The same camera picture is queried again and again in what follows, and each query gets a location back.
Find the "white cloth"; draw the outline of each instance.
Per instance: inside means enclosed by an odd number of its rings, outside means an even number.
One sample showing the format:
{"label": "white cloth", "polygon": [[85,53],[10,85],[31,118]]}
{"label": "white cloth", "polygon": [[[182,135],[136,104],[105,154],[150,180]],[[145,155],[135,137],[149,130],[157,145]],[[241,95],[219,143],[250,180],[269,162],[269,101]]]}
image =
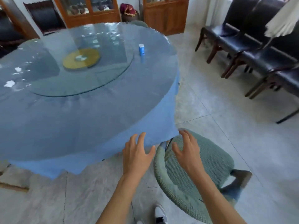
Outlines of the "white cloth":
{"label": "white cloth", "polygon": [[299,19],[299,0],[290,0],[267,23],[265,36],[279,37],[290,34]]}

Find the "person's left hand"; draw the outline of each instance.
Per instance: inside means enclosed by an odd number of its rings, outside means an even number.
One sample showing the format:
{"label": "person's left hand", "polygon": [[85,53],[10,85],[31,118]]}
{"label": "person's left hand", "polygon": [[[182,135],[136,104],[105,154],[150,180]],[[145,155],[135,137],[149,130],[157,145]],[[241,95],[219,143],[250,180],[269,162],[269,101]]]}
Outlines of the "person's left hand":
{"label": "person's left hand", "polygon": [[149,154],[144,151],[145,132],[140,134],[136,144],[137,134],[134,134],[123,149],[123,176],[130,176],[138,181],[148,170],[150,163],[155,155],[156,149],[153,145]]}

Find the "forearm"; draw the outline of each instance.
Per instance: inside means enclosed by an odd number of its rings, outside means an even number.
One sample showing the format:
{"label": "forearm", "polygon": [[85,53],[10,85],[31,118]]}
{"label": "forearm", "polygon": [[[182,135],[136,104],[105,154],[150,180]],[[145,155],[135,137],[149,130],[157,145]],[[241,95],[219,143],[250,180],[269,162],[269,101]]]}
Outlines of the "forearm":
{"label": "forearm", "polygon": [[202,196],[204,204],[206,205],[211,220],[214,224],[246,223],[232,207],[232,205],[220,193],[205,171],[194,171],[191,179]]}
{"label": "forearm", "polygon": [[125,223],[138,184],[138,179],[130,176],[122,176],[96,224]]}

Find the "gray tile floor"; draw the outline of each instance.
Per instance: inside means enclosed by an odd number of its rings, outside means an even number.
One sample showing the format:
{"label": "gray tile floor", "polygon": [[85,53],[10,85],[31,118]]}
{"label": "gray tile floor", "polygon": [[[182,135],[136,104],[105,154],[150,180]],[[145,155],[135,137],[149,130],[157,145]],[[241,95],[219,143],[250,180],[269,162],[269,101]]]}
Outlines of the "gray tile floor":
{"label": "gray tile floor", "polygon": [[[169,36],[178,50],[181,72],[177,126],[211,139],[234,158],[237,169],[254,173],[236,205],[246,222],[297,223],[299,115],[275,124],[299,106],[297,99],[283,90],[267,90],[254,100],[245,98],[257,77],[240,69],[227,80],[220,78],[228,62],[225,53],[207,64],[208,46],[194,52],[198,36],[196,27]],[[0,189],[1,223],[94,224],[121,176],[121,159],[117,155],[88,166],[80,175],[65,172],[52,182],[32,175],[32,190],[27,194]],[[138,219],[153,223],[155,203],[164,206],[170,224],[199,223],[164,195],[151,167],[140,182],[127,223]]]}

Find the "clear plastic table cover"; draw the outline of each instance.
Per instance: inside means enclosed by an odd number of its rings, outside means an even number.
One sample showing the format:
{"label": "clear plastic table cover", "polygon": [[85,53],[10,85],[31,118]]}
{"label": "clear plastic table cover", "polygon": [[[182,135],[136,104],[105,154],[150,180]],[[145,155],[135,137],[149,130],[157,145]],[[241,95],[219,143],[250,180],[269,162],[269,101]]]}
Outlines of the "clear plastic table cover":
{"label": "clear plastic table cover", "polygon": [[[97,50],[99,59],[76,70],[64,67],[65,57],[81,49]],[[0,59],[0,159],[94,149],[154,109],[177,73],[167,37],[132,24],[90,24],[29,40]]]}

